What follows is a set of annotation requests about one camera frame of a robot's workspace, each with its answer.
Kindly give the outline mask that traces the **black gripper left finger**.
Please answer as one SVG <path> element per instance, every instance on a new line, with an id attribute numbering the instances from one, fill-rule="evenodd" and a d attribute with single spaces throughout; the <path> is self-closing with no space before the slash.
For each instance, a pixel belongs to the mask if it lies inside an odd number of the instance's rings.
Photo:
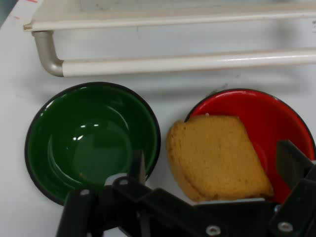
<path id="1" fill-rule="evenodd" d="M 142 150 L 133 153 L 127 175 L 101 191 L 69 193 L 57 230 L 58 237 L 102 236 L 119 227 L 130 237 L 202 237 L 202 214 L 162 190 L 145 186 Z"/>

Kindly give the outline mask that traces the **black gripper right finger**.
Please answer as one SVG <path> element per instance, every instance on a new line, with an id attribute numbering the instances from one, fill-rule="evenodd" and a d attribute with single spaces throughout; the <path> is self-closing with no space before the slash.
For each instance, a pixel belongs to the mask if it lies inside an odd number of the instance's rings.
<path id="1" fill-rule="evenodd" d="M 316 235 L 316 165 L 289 140 L 276 149 L 276 170 L 291 189 L 269 222 L 274 237 Z"/>

